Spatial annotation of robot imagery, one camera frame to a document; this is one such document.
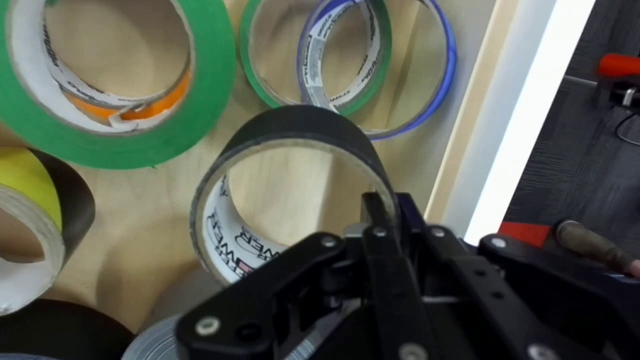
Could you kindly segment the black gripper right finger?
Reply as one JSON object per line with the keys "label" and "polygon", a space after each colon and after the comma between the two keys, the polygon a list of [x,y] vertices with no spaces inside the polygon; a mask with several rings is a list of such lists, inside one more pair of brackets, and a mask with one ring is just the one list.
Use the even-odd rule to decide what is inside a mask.
{"label": "black gripper right finger", "polygon": [[426,226],[421,212],[408,191],[398,191],[399,226],[406,234],[419,234]]}

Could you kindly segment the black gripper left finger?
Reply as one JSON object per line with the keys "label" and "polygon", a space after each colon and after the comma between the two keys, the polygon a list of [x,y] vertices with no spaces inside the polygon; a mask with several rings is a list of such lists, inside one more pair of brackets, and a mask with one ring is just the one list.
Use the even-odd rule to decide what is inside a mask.
{"label": "black gripper left finger", "polygon": [[381,197],[376,191],[366,191],[362,195],[360,217],[366,227],[374,234],[383,234],[387,226],[387,216]]}

